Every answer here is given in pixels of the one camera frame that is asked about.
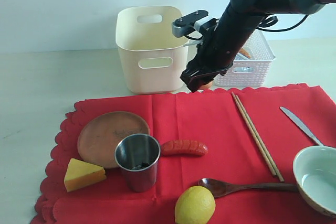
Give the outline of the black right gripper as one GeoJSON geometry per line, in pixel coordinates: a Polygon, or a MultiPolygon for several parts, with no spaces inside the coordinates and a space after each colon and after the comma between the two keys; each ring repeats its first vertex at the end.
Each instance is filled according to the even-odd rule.
{"type": "Polygon", "coordinates": [[[206,32],[196,56],[180,76],[191,92],[207,85],[217,75],[224,76],[232,66],[236,55],[236,45],[230,41],[233,32],[229,20],[223,18],[206,32]]]}

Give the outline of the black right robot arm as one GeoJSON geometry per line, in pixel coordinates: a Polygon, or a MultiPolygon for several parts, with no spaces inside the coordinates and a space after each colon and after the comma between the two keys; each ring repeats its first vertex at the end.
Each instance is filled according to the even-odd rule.
{"type": "Polygon", "coordinates": [[[195,92],[224,75],[251,34],[272,14],[312,15],[335,0],[230,0],[217,24],[206,28],[201,18],[192,22],[203,35],[197,54],[181,74],[188,89],[195,92]]]}

